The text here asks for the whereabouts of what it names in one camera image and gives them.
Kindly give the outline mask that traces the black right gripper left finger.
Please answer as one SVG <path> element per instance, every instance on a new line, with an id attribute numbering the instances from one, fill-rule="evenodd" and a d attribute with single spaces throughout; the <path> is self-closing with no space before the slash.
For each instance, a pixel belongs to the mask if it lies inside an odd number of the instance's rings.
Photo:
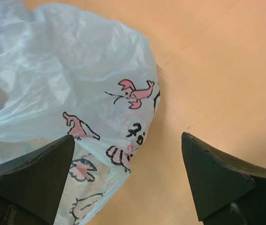
<path id="1" fill-rule="evenodd" d="M 75 148 L 64 136 L 0 164 L 0 225 L 52 225 Z"/>

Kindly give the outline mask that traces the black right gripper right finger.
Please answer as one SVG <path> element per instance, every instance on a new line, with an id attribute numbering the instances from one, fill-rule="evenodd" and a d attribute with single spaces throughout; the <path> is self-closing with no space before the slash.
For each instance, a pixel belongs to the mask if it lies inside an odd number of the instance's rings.
<path id="1" fill-rule="evenodd" d="M 205 225 L 266 225 L 266 168 L 186 132 L 181 140 L 198 220 Z"/>

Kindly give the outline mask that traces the light blue printed plastic bag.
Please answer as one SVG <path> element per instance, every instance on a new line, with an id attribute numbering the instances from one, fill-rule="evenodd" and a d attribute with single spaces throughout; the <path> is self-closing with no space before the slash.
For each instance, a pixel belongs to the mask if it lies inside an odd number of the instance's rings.
<path id="1" fill-rule="evenodd" d="M 73 136 L 56 225 L 88 223 L 122 186 L 159 101 L 138 31 L 72 5 L 0 0 L 0 164 Z"/>

